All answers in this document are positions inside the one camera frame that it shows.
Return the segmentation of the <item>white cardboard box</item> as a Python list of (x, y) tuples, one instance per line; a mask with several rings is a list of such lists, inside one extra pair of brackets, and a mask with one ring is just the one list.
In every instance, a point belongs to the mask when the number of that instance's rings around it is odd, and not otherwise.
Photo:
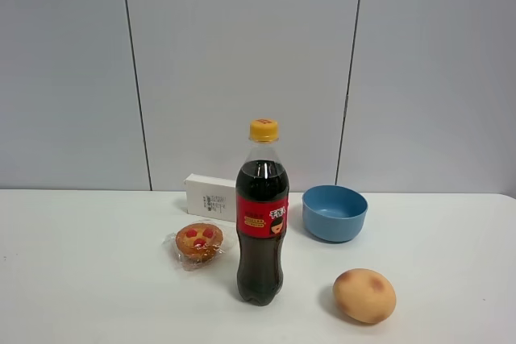
[(189, 214), (236, 222), (234, 180), (190, 174), (184, 183)]

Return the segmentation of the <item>cola bottle yellow cap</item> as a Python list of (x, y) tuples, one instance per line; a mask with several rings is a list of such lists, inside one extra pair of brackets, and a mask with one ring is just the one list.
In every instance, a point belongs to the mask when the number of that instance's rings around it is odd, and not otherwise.
[(235, 182), (237, 286), (244, 301), (265, 306), (283, 284), (281, 248), (287, 230), (289, 178), (275, 149), (277, 121), (252, 121), (249, 139), (252, 149)]

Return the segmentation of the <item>blue plastic bowl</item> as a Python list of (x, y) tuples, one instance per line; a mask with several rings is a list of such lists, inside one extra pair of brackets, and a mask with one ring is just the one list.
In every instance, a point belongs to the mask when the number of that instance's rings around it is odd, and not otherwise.
[(304, 227), (326, 242), (353, 240), (362, 231), (367, 212), (366, 199), (342, 186), (315, 186), (302, 195)]

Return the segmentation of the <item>wrapped fruit tart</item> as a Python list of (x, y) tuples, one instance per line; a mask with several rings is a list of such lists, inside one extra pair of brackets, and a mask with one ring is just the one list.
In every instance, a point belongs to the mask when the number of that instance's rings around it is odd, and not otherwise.
[(233, 228), (202, 219), (166, 235), (162, 247), (174, 267), (196, 271), (220, 260), (236, 243)]

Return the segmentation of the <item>round bread bun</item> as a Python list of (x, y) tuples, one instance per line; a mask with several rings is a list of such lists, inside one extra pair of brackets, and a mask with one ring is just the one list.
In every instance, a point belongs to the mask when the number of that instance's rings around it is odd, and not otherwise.
[(379, 272), (366, 268), (340, 274), (332, 286), (332, 294), (347, 316), (369, 325), (389, 318), (397, 304), (393, 285)]

